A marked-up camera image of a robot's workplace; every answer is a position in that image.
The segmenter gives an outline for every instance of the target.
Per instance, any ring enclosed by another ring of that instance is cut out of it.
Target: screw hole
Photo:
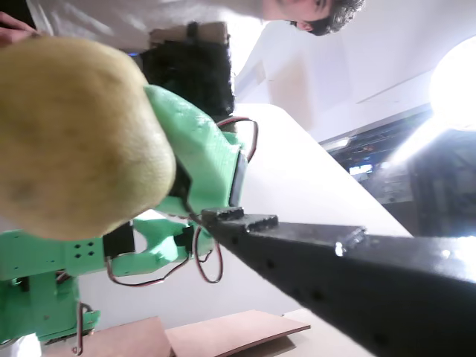
[[[324,295],[322,295],[322,292],[318,291],[318,290],[314,290],[311,294],[312,296],[312,299],[315,300],[315,301],[322,301],[324,300]]]
[[[388,337],[384,335],[383,333],[376,333],[373,335],[373,340],[375,341],[376,344],[378,344],[380,347],[386,347],[388,346]]]
[[[274,269],[274,262],[270,259],[266,260],[266,266],[268,269]]]

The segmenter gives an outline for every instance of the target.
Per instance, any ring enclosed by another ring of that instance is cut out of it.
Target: green robotic arm
[[[222,132],[177,95],[157,86],[144,90],[178,163],[173,189],[156,210],[188,218],[189,224],[142,214],[132,224],[146,238],[147,249],[116,257],[106,256],[102,237],[68,242],[40,239],[21,230],[0,234],[0,349],[32,333],[40,341],[73,335],[79,341],[100,317],[80,302],[79,275],[107,269],[118,282],[117,277],[184,264],[192,257],[192,240],[198,256],[213,249],[212,237],[197,225],[199,212],[238,205],[247,160],[236,136]],[[82,353],[81,343],[74,352]]]

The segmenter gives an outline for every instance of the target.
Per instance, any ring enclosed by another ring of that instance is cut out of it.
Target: white shirt
[[[238,74],[261,31],[262,0],[27,0],[38,30],[119,49],[148,48],[149,32],[192,21],[228,23]]]

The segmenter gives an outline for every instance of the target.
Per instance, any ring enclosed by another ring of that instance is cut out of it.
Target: person
[[[223,10],[266,21],[289,20],[300,30],[324,35],[343,28],[365,0],[30,0],[38,29],[58,36],[80,36],[116,48],[144,48],[155,28],[188,22],[226,20]],[[0,30],[0,43],[37,32],[16,23]]]
[[[0,48],[38,35],[38,31],[30,25],[14,19],[7,13],[0,12]]]

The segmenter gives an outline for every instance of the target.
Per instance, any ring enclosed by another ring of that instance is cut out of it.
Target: wire
[[[184,260],[182,263],[178,264],[175,268],[170,270],[163,277],[160,277],[158,279],[151,280],[151,281],[146,281],[144,283],[136,283],[136,284],[122,283],[116,278],[116,276],[114,276],[114,273],[112,272],[112,264],[111,264],[111,258],[110,257],[106,258],[106,268],[107,268],[107,275],[113,283],[116,283],[116,284],[122,285],[122,286],[127,286],[129,288],[143,288],[143,287],[146,287],[146,286],[151,286],[151,285],[163,283],[170,275],[172,275],[177,270],[182,268],[185,264],[187,264],[189,260],[190,260],[190,255],[187,256],[186,260]]]
[[[210,257],[210,255],[211,255],[212,253],[213,253],[213,249],[211,249],[211,250],[207,253],[207,255],[205,255],[205,258],[204,258],[203,260],[200,259],[200,263],[206,263],[207,260],[208,260],[208,258]]]
[[[250,118],[246,118],[246,117],[232,117],[232,118],[228,118],[228,119],[224,119],[222,121],[219,121],[218,123],[216,123],[216,125],[219,128],[222,128],[225,125],[235,124],[235,123],[239,123],[241,121],[250,121],[254,125],[253,144],[251,145],[250,153],[248,154],[248,157],[247,157],[248,162],[250,162],[251,159],[253,158],[254,153],[256,152],[256,149],[257,149],[257,146],[258,146],[258,135],[260,133],[260,127],[258,126],[258,123],[256,121],[254,121]]]
[[[232,117],[232,118],[228,118],[228,119],[224,119],[220,122],[218,122],[216,125],[219,127],[219,128],[222,128],[228,124],[234,124],[234,123],[239,123],[241,121],[250,121],[253,123],[254,125],[254,131],[253,131],[253,144],[251,145],[251,149],[250,149],[250,152],[248,154],[248,157],[246,158],[248,160],[248,162],[251,161],[251,159],[254,157],[254,153],[256,152],[256,149],[257,149],[257,145],[258,145],[258,135],[259,135],[259,127],[258,127],[258,123],[254,120],[251,120],[250,118],[246,118],[246,117]],[[192,207],[189,206],[188,202],[186,202],[186,208],[190,214],[190,219],[192,219],[195,223],[197,223],[198,225],[203,225],[201,219],[199,218],[199,216],[193,212],[192,210]],[[195,262],[196,262],[196,266],[199,270],[199,273],[200,275],[202,276],[202,278],[207,282],[207,283],[210,283],[210,284],[216,284],[216,283],[219,283],[219,281],[222,279],[223,277],[223,256],[222,256],[222,249],[220,247],[220,244],[218,243],[218,241],[216,241],[215,239],[215,250],[216,250],[216,253],[218,255],[218,262],[219,262],[219,267],[218,267],[218,275],[216,277],[215,280],[211,280],[205,273],[205,271],[203,270],[203,267],[202,267],[202,264],[207,262],[208,261],[208,258],[210,257],[210,255],[212,254],[213,251],[209,251],[207,253],[207,255],[205,256],[205,258],[203,260],[200,260],[199,258],[199,236],[200,236],[200,233],[202,232],[202,227],[197,227],[197,229],[195,230],[195,233],[193,234],[193,239],[192,239],[192,255],[195,257]]]
[[[193,234],[193,240],[192,240],[192,254],[195,257],[195,262],[196,262],[196,267],[199,269],[199,273],[202,276],[202,278],[210,284],[216,284],[219,283],[220,280],[223,277],[223,256],[222,256],[222,249],[220,248],[220,244],[218,241],[215,239],[215,250],[218,255],[218,275],[215,280],[211,280],[205,273],[202,267],[202,263],[206,262],[211,254],[211,251],[207,254],[205,260],[200,260],[199,259],[199,236],[200,233],[202,232],[202,227],[197,227],[195,233]]]

